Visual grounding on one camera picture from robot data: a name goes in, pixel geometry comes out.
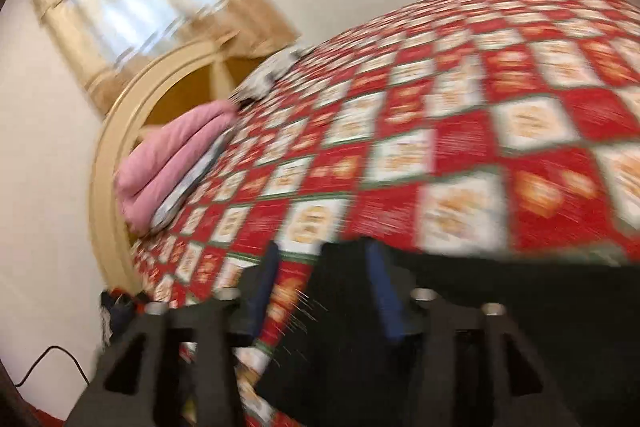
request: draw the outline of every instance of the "power cord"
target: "power cord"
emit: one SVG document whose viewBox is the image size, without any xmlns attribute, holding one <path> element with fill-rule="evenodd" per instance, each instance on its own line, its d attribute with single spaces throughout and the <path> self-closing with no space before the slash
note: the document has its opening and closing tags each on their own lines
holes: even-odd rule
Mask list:
<svg viewBox="0 0 640 427">
<path fill-rule="evenodd" d="M 62 351 L 63 353 L 66 353 L 69 357 L 71 357 L 71 360 L 74 361 L 76 367 L 78 368 L 78 371 L 80 372 L 80 374 L 82 375 L 82 378 L 84 378 L 84 381 L 86 382 L 87 385 L 89 385 L 89 379 L 86 377 L 86 375 L 84 374 L 84 371 L 82 370 L 82 367 L 80 367 L 80 363 L 78 362 L 78 360 L 76 360 L 76 357 L 74 357 L 68 350 L 66 350 L 64 347 L 60 347 L 60 346 L 49 346 L 47 347 L 47 349 L 44 350 L 44 352 L 36 359 L 35 362 L 33 362 L 31 364 L 31 367 L 29 368 L 29 370 L 27 371 L 27 374 L 24 375 L 24 378 L 22 380 L 20 380 L 20 382 L 16 383 L 15 386 L 17 387 L 21 387 L 26 381 L 27 378 L 29 378 L 31 372 L 36 368 L 36 366 L 40 363 L 40 361 L 47 356 L 47 353 L 53 349 L 59 349 L 60 351 Z"/>
</svg>

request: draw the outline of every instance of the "curtain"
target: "curtain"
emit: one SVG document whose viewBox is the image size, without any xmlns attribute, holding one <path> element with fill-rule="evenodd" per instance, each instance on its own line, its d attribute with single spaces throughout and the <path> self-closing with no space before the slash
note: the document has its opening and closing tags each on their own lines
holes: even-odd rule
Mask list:
<svg viewBox="0 0 640 427">
<path fill-rule="evenodd" d="M 191 39 L 264 57 L 297 33 L 269 0 L 33 0 L 42 23 L 103 114 L 150 61 Z"/>
</svg>

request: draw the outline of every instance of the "pillow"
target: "pillow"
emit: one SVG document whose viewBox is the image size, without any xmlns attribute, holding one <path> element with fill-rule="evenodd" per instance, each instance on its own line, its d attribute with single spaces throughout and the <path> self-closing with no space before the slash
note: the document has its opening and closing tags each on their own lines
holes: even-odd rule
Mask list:
<svg viewBox="0 0 640 427">
<path fill-rule="evenodd" d="M 188 110 L 167 125 L 153 131 L 118 166 L 114 179 L 117 197 L 123 199 L 135 196 L 167 165 L 197 131 L 221 114 L 227 114 L 228 117 L 225 121 L 230 123 L 237 110 L 236 105 L 230 100 L 214 100 Z"/>
<path fill-rule="evenodd" d="M 164 198 L 209 149 L 211 143 L 235 123 L 236 115 L 232 113 L 223 113 L 215 117 L 191 136 L 142 190 L 133 196 L 118 198 L 122 215 L 133 232 L 140 235 L 148 232 L 151 219 Z"/>
<path fill-rule="evenodd" d="M 269 94 L 273 84 L 283 77 L 300 58 L 312 50 L 313 47 L 294 44 L 271 55 L 234 89 L 229 99 L 238 104 L 245 100 L 263 99 Z"/>
</svg>

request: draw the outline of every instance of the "red and white checkered bedspread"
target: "red and white checkered bedspread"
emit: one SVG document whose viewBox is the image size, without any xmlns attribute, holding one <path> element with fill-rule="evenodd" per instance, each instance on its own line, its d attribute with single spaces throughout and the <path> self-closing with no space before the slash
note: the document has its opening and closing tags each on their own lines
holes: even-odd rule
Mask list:
<svg viewBox="0 0 640 427">
<path fill-rule="evenodd" d="M 318 241 L 624 263 L 640 253 L 640 11 L 623 0 L 425 0 L 300 60 L 169 229 L 134 252 L 174 306 L 276 239 L 259 374 Z M 244 395 L 252 425 L 290 425 Z"/>
</svg>

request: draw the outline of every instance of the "pink towel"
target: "pink towel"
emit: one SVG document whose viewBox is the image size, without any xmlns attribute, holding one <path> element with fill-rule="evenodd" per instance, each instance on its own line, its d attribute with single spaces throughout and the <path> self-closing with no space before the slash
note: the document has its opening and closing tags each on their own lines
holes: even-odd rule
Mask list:
<svg viewBox="0 0 640 427">
<path fill-rule="evenodd" d="M 158 206 L 160 206 L 160 203 L 162 203 L 164 198 L 171 193 L 175 185 L 184 178 L 185 174 L 187 174 L 189 169 L 195 165 L 196 161 L 201 158 L 213 143 L 213 140 L 235 123 L 235 113 L 226 112 L 215 117 L 199 131 L 193 134 L 193 136 L 191 136 L 187 142 L 171 156 L 166 164 L 161 166 L 158 174 L 154 176 L 153 179 L 151 179 L 151 181 L 142 188 L 142 190 L 133 196 L 118 197 L 120 209 L 124 215 L 125 221 L 129 223 L 131 230 L 140 235 L 149 231 L 151 219 L 153 218 L 155 211 L 158 209 Z M 158 130 L 156 133 L 151 135 L 150 139 L 156 139 L 157 135 L 162 134 L 163 129 Z M 151 156 L 153 161 L 159 161 L 160 158 L 166 156 L 163 152 L 161 154 L 160 150 L 154 150 L 154 153 L 155 154 Z M 127 181 L 133 179 L 135 179 L 135 176 L 131 176 Z"/>
<path fill-rule="evenodd" d="M 152 133 L 119 165 L 114 179 L 116 196 L 122 200 L 140 192 L 197 131 L 218 115 L 235 115 L 237 110 L 230 100 L 214 100 L 194 107 Z"/>
</svg>

